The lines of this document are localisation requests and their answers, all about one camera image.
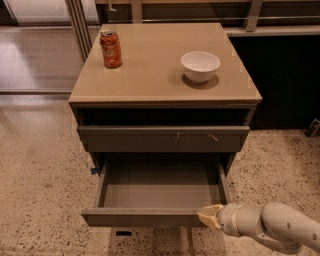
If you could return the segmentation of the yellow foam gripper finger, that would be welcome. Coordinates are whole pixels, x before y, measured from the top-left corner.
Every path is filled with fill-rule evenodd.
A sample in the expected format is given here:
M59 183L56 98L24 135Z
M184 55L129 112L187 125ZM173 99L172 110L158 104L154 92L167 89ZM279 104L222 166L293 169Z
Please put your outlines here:
M218 221L218 213L223 208L221 204L206 206L198 210L199 220L212 230L221 230L222 226Z

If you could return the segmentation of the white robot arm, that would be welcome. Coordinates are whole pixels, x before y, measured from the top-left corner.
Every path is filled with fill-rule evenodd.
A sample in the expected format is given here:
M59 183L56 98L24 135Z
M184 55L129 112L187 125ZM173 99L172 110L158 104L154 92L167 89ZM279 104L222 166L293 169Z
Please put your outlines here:
M277 202L262 208L240 204L212 205L198 211L207 227L234 237L250 237L263 246L293 255L306 246L320 252L320 223Z

